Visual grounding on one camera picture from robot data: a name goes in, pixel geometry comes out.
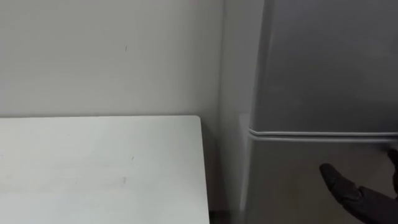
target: tabletop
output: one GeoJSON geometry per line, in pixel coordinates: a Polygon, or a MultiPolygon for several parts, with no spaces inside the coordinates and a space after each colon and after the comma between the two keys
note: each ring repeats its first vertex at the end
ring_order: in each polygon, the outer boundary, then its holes
{"type": "Polygon", "coordinates": [[[0,119],[0,223],[208,224],[200,119],[0,119]]]}

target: silver refrigerator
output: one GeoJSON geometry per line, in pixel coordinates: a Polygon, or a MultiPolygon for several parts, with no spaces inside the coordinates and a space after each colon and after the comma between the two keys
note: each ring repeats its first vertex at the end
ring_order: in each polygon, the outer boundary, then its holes
{"type": "Polygon", "coordinates": [[[226,0],[220,148],[233,223],[360,223],[318,167],[391,197],[398,1],[226,0]]]}

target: hand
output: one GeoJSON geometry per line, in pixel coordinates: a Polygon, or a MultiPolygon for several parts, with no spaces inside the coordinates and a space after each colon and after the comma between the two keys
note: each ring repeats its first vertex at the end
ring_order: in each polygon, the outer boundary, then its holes
{"type": "MultiPolygon", "coordinates": [[[[398,190],[398,152],[390,150],[388,156],[396,167],[394,189],[398,190]]],[[[332,196],[343,208],[366,224],[397,224],[398,201],[343,177],[332,165],[322,164],[320,172],[332,196]]]]}

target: white wall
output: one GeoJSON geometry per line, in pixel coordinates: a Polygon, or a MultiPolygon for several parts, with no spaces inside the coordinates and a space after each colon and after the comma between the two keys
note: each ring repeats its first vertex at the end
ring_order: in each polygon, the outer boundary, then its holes
{"type": "Polygon", "coordinates": [[[222,0],[2,0],[0,116],[197,114],[211,161],[222,11],[222,0]]]}

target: black glove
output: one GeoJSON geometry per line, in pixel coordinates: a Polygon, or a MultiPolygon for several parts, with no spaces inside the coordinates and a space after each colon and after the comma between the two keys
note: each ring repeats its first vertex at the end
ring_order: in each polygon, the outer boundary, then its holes
{"type": "MultiPolygon", "coordinates": [[[[390,150],[389,158],[396,172],[394,190],[398,191],[398,152],[390,150]]],[[[320,171],[329,191],[347,212],[366,224],[398,224],[398,201],[366,187],[356,187],[332,165],[322,164],[320,171]]]]}

